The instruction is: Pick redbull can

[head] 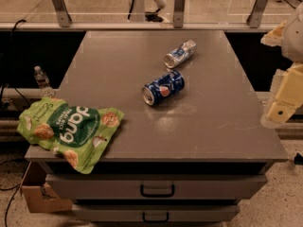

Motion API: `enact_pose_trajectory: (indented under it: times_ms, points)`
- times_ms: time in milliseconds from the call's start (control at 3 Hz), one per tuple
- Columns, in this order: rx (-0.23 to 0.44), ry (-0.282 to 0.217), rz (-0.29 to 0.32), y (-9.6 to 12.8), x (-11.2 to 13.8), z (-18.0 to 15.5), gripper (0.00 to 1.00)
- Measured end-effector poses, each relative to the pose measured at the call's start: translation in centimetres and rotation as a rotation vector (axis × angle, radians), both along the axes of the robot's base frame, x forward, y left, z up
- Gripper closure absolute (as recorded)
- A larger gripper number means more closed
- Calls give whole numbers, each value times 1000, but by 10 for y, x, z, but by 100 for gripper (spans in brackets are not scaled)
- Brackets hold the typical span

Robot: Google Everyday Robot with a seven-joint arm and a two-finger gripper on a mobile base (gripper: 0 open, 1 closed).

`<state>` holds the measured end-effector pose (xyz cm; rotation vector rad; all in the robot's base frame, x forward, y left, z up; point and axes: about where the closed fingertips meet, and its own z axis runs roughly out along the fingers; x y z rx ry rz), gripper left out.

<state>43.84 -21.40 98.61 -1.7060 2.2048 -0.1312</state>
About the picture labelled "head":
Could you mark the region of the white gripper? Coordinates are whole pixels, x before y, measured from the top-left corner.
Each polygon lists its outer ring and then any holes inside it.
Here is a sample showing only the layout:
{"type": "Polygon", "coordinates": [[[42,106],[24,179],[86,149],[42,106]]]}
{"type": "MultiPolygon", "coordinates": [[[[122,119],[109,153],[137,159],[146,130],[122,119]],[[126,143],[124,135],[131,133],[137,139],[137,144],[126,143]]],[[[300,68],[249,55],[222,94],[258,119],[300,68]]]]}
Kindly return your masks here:
{"type": "MultiPolygon", "coordinates": [[[[287,22],[283,21],[267,32],[260,42],[267,46],[281,46],[285,58],[303,62],[303,4],[295,9],[287,22]]],[[[303,64],[293,63],[286,71],[276,70],[260,123],[265,128],[276,129],[302,105],[303,64]]]]}

